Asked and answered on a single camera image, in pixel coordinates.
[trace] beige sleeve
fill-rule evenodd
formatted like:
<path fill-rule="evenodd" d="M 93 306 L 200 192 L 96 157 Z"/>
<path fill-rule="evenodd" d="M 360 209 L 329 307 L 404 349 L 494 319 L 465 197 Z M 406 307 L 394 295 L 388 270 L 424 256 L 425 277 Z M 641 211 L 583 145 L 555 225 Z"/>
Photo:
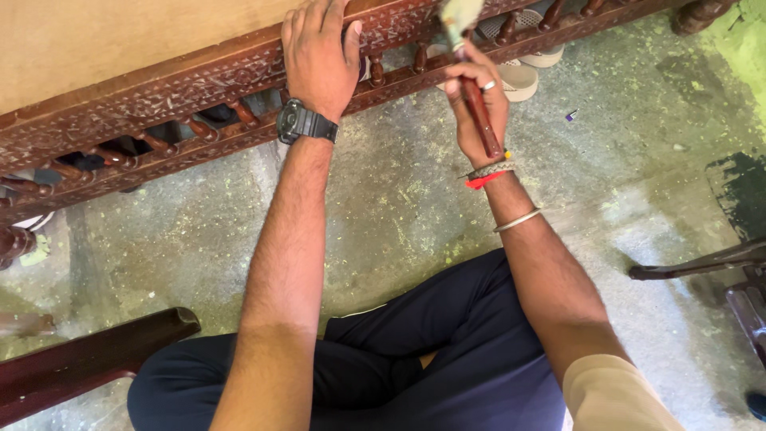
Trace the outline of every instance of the beige sleeve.
<path fill-rule="evenodd" d="M 626 360 L 582 357 L 564 374 L 573 431 L 683 431 L 641 372 Z"/>

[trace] watch face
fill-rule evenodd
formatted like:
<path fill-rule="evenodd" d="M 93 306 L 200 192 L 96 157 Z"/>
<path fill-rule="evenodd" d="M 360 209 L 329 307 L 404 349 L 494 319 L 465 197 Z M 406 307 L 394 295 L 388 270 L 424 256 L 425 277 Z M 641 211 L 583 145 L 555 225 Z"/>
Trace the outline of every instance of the watch face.
<path fill-rule="evenodd" d="M 277 114 L 277 136 L 283 143 L 290 144 L 297 139 L 297 134 L 293 131 L 298 123 L 298 113 L 301 107 L 297 99 L 290 99 Z"/>

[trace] brush handle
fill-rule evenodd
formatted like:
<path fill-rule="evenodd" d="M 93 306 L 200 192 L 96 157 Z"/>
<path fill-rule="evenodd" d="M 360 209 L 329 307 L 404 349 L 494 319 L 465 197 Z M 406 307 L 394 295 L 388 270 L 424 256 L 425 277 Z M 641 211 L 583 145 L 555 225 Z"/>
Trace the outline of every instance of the brush handle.
<path fill-rule="evenodd" d="M 497 157 L 502 153 L 502 147 L 497 142 L 497 136 L 489 123 L 489 112 L 484 104 L 484 96 L 475 79 L 469 77 L 460 77 L 460 83 L 463 85 L 463 95 L 466 98 L 468 111 L 471 112 L 473 124 L 479 133 L 481 143 L 484 145 L 486 156 L 490 159 Z"/>

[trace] trousers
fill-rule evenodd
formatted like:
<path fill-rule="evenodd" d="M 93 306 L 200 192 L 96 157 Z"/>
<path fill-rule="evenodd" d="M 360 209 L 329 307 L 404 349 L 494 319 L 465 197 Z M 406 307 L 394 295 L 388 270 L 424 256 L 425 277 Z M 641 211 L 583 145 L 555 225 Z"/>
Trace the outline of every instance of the trousers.
<path fill-rule="evenodd" d="M 151 356 L 128 392 L 136 431 L 208 429 L 236 339 L 200 337 Z M 423 369 L 418 357 L 434 351 Z M 565 412 L 502 249 L 329 319 L 313 375 L 311 430 L 560 431 Z"/>

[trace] silver ring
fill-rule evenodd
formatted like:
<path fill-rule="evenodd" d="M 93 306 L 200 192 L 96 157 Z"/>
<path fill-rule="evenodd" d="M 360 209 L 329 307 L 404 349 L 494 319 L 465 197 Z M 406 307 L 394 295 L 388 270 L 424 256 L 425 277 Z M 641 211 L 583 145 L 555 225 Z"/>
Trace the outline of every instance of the silver ring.
<path fill-rule="evenodd" d="M 495 87 L 495 84 L 497 84 L 497 83 L 495 82 L 495 80 L 491 80 L 490 82 L 488 82 L 488 83 L 484 84 L 484 87 L 481 87 L 481 91 L 487 91 L 487 90 L 489 90 L 490 88 L 492 88 L 492 87 Z"/>

